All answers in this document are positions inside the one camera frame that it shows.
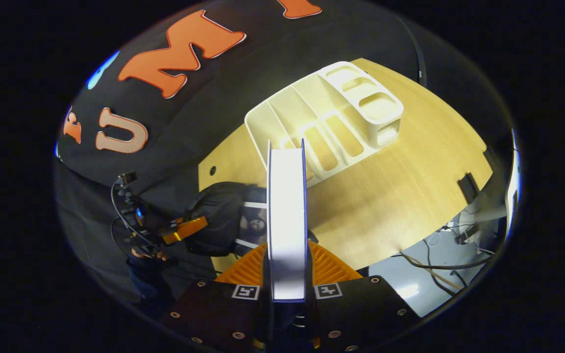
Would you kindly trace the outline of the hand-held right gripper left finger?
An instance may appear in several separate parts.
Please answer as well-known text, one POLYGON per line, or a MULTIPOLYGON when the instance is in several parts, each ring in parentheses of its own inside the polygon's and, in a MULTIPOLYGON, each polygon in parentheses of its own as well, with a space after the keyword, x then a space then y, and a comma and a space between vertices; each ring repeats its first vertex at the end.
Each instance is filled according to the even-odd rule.
POLYGON ((162 324, 200 346, 220 352, 265 349, 268 290, 266 244, 249 251, 214 280, 190 285, 162 315, 162 324))

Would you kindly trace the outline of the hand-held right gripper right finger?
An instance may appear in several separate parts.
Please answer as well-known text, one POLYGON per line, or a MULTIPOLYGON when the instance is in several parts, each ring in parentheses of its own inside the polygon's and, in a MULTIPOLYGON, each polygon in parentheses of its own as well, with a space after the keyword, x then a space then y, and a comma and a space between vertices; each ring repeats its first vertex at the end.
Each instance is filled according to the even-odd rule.
POLYGON ((319 352, 370 352, 421 324, 381 276, 363 277, 323 246, 308 243, 312 288, 308 340, 319 352))

